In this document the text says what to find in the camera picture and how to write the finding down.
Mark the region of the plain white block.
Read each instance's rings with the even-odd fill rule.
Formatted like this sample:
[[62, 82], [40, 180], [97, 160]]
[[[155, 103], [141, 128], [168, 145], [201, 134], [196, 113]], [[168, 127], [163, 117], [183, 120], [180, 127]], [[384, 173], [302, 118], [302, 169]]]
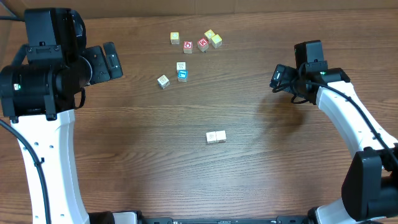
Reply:
[[216, 131], [216, 140], [217, 142], [226, 142], [226, 131]]

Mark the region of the red framed block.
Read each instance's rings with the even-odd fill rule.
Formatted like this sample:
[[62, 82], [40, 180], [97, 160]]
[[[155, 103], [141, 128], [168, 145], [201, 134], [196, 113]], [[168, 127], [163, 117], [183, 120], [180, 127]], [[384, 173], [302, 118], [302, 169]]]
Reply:
[[206, 142], [208, 144], [216, 143], [217, 142], [217, 137], [216, 137], [216, 132], [207, 132], [206, 133]]

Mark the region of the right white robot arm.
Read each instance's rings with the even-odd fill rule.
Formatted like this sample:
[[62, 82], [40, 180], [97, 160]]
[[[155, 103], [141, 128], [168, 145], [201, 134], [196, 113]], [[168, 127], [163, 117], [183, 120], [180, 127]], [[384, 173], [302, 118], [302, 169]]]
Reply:
[[358, 98], [341, 68], [278, 64], [270, 81], [312, 103], [331, 120], [352, 157], [341, 197], [309, 211], [307, 223], [370, 223], [397, 216], [397, 139], [385, 131]]

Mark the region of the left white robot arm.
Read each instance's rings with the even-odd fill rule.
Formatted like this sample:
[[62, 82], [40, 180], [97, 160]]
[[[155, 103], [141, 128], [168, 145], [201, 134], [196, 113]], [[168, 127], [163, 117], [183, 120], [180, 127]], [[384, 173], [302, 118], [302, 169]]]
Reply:
[[73, 150], [75, 111], [90, 85], [120, 78], [112, 42], [87, 47], [85, 24], [68, 8], [28, 9], [28, 42], [1, 70], [2, 126], [20, 145], [34, 223], [115, 223], [111, 212], [88, 213]]

